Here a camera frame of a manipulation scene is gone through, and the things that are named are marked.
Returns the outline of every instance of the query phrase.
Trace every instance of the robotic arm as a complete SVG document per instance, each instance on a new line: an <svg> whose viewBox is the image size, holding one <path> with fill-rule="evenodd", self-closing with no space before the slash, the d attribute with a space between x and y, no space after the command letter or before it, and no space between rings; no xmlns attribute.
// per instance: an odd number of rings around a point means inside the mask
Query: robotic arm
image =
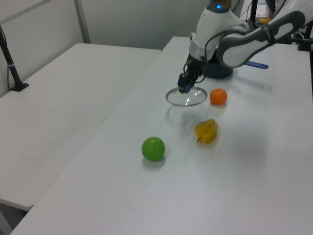
<svg viewBox="0 0 313 235"><path fill-rule="evenodd" d="M179 91L190 91L215 51L222 65L240 67L256 53L312 21L312 11L312 0L286 0L272 21L250 32L248 24L236 17L226 5L208 5L200 17L196 33L191 34L185 64L188 68L179 76Z"/></svg>

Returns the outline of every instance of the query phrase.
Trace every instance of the white table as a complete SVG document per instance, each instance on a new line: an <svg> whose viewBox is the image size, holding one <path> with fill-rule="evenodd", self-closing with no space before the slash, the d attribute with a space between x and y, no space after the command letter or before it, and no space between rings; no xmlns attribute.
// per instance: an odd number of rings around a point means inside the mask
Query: white table
<svg viewBox="0 0 313 235"><path fill-rule="evenodd" d="M188 47L170 41L12 235L313 233L309 54L275 45L252 59L269 69L201 83L226 89L226 106L172 107L165 94ZM194 126L209 118L218 137L197 143ZM149 136L166 160L143 159Z"/></svg>
<svg viewBox="0 0 313 235"><path fill-rule="evenodd" d="M29 210L159 50L77 44L0 99L0 203Z"/></svg>

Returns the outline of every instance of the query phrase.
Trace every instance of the black stand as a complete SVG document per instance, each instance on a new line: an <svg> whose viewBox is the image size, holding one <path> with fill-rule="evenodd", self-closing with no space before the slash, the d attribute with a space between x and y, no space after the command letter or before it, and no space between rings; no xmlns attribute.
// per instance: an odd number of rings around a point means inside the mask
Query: black stand
<svg viewBox="0 0 313 235"><path fill-rule="evenodd" d="M255 15L256 15L256 8L257 8L257 6L258 6L258 0L252 0L250 20L254 24L255 24Z"/></svg>
<svg viewBox="0 0 313 235"><path fill-rule="evenodd" d="M204 66L203 74L209 78L226 78L233 73L234 69L221 65L216 57L216 50L210 60L207 61L206 67Z"/></svg>
<svg viewBox="0 0 313 235"><path fill-rule="evenodd" d="M313 21L307 23L307 29L304 33L304 38L298 45L299 51L311 51L312 40L310 40L310 35L312 32Z"/></svg>
<svg viewBox="0 0 313 235"><path fill-rule="evenodd" d="M2 28L0 28L0 46L2 49L2 52L4 54L4 57L6 59L6 62L10 68L11 74L13 76L15 86L11 89L12 91L20 92L24 90L26 87L29 86L27 83L23 83L19 77L19 74L15 68L14 62L12 60L11 54L9 52L8 46L6 44L6 39L4 36L4 32L2 31Z"/></svg>

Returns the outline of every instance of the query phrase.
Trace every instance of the green fruit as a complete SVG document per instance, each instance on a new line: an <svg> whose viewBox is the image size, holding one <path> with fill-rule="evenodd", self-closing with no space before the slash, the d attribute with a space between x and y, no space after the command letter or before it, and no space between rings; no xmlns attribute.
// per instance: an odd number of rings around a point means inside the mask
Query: green fruit
<svg viewBox="0 0 313 235"><path fill-rule="evenodd" d="M160 161L165 153L164 142L158 137L149 137L142 144L141 152L150 161Z"/></svg>

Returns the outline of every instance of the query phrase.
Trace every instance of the glass plate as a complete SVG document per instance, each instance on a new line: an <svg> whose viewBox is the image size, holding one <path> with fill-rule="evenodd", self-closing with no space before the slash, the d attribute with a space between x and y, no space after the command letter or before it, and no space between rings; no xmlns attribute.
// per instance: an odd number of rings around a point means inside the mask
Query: glass plate
<svg viewBox="0 0 313 235"><path fill-rule="evenodd" d="M176 106L188 107L194 106L204 102L207 98L207 93L204 89L199 87L191 88L188 93L180 93L179 88L176 87L170 90L166 96L166 100Z"/></svg>

